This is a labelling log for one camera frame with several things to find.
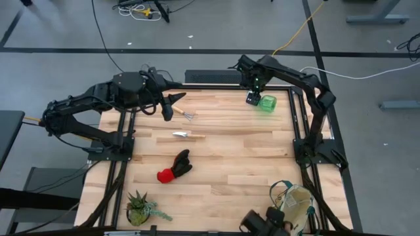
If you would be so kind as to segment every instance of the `gray floor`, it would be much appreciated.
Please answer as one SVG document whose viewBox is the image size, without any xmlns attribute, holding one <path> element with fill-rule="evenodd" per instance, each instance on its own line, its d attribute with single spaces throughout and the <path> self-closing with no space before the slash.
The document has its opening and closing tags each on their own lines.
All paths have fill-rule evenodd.
<svg viewBox="0 0 420 236">
<path fill-rule="evenodd" d="M 187 2 L 167 3 L 175 9 Z M 174 13 L 170 24 L 138 22 L 120 16 L 111 10 L 114 0 L 95 3 L 105 42 L 109 48 L 116 49 L 269 50 L 286 43 L 305 20 L 301 1 L 197 0 Z M 319 4 L 319 0 L 310 0 L 311 10 Z M 346 15 L 367 14 L 382 4 L 383 1 L 328 1 L 314 19 L 321 50 L 394 52 L 397 44 L 418 33 L 417 0 L 402 1 L 395 9 L 395 13 L 411 14 L 412 19 L 405 25 L 345 23 Z M 0 35 L 20 8 L 17 0 L 0 1 Z M 6 47 L 101 49 L 102 43 L 90 1 L 35 0 L 35 6 L 24 10 Z M 307 27 L 287 50 L 313 51 Z M 170 71 L 175 80 L 183 82 L 186 69 L 225 69 L 234 65 L 239 55 L 116 54 L 113 57 L 124 70 L 135 71 L 148 63 Z M 295 69 L 316 67 L 313 57 L 279 56 L 278 60 Z M 408 59 L 377 58 L 324 58 L 324 63 L 326 69 L 350 76 L 365 76 L 411 64 Z M 337 96 L 337 116 L 360 217 L 368 233 L 416 235 L 417 232 L 420 110 L 381 111 L 377 105 L 391 99 L 420 100 L 419 71 L 417 67 L 363 81 L 328 77 Z M 49 101 L 82 93 L 95 83 L 111 79 L 117 72 L 105 54 L 3 52 L 0 53 L 0 109 L 21 109 L 27 115 L 39 117 Z M 78 118 L 97 123 L 99 115 L 91 112 Z M 66 139 L 75 144 L 88 144 L 71 135 Z M 85 164 L 86 157 L 82 151 L 47 137 L 44 130 L 24 126 L 0 172 L 0 186 L 22 189 L 31 167 L 77 168 Z M 0 212 L 2 219 L 10 215 L 11 211 Z M 0 233 L 4 233 L 6 225 L 0 224 Z"/>
</svg>

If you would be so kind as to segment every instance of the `black glove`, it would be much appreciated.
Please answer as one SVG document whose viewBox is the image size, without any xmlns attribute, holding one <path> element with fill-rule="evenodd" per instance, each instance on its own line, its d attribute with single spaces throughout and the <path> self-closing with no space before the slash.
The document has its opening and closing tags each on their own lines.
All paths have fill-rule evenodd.
<svg viewBox="0 0 420 236">
<path fill-rule="evenodd" d="M 192 165 L 190 165 L 190 160 L 188 159 L 189 153 L 190 150 L 185 149 L 184 151 L 180 152 L 177 157 L 175 157 L 173 166 L 171 168 L 175 178 L 178 178 L 179 176 L 182 176 L 191 170 Z"/>
<path fill-rule="evenodd" d="M 173 166 L 171 168 L 166 168 L 162 172 L 157 173 L 157 180 L 159 180 L 162 184 L 169 183 L 174 178 L 178 178 L 183 174 L 187 173 L 191 170 L 192 165 L 190 165 L 190 160 L 188 160 L 188 154 L 190 150 L 185 149 L 184 151 L 180 152 L 173 162 Z"/>
</svg>

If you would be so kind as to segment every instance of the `potted plant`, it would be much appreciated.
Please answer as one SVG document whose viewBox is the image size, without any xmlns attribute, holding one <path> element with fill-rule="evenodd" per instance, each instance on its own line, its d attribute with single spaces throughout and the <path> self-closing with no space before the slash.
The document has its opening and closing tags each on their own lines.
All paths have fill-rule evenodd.
<svg viewBox="0 0 420 236">
<path fill-rule="evenodd" d="M 127 203 L 127 219 L 133 226 L 139 226 L 146 222 L 150 216 L 159 216 L 165 220 L 172 220 L 172 217 L 166 213 L 156 210 L 155 207 L 158 205 L 155 202 L 148 203 L 146 201 L 147 193 L 144 196 L 140 196 L 136 190 L 136 197 L 129 193 L 130 202 Z"/>
</svg>

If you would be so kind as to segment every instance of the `wooden tabletop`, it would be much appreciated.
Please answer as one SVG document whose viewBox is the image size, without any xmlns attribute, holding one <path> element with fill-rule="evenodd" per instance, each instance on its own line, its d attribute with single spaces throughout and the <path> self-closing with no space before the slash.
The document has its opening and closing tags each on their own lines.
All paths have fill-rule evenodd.
<svg viewBox="0 0 420 236">
<path fill-rule="evenodd" d="M 245 103 L 244 90 L 182 90 L 187 95 L 176 106 L 194 118 L 188 121 L 175 113 L 165 122 L 156 114 L 138 113 L 135 120 L 135 148 L 129 162 L 123 189 L 118 229 L 171 231 L 239 231 L 242 218 L 251 209 L 265 216 L 271 205 L 269 187 L 278 180 L 302 184 L 295 162 L 292 139 L 293 120 L 286 91 L 266 91 L 277 98 L 274 112 L 265 113 Z M 304 136 L 299 103 L 296 102 L 301 134 Z M 312 115 L 306 105 L 309 121 Z M 129 116 L 126 117 L 127 130 Z M 99 128 L 117 129 L 119 113 L 102 114 Z M 173 132 L 204 134 L 206 138 L 177 138 Z M 324 138 L 329 137 L 328 124 Z M 156 174 L 173 164 L 175 156 L 190 150 L 193 169 L 169 184 L 161 184 Z M 110 163 L 101 162 L 86 176 L 75 225 L 84 222 L 104 194 Z M 347 200 L 338 168 L 318 165 L 324 199 L 347 227 L 352 227 Z M 126 219 L 128 193 L 148 193 L 149 201 L 173 217 L 169 222 L 151 217 L 140 227 Z M 276 187 L 274 194 L 284 190 Z M 106 223 L 110 224 L 114 199 L 110 201 Z"/>
</svg>

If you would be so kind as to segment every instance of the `green cube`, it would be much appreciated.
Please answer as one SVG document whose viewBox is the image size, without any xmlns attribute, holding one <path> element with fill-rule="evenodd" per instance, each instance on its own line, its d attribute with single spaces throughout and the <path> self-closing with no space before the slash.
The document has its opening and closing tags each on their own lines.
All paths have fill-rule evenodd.
<svg viewBox="0 0 420 236">
<path fill-rule="evenodd" d="M 258 103 L 258 106 L 263 111 L 273 112 L 274 108 L 276 108 L 276 104 L 277 104 L 276 97 L 265 95 L 261 98 L 260 102 Z"/>
</svg>

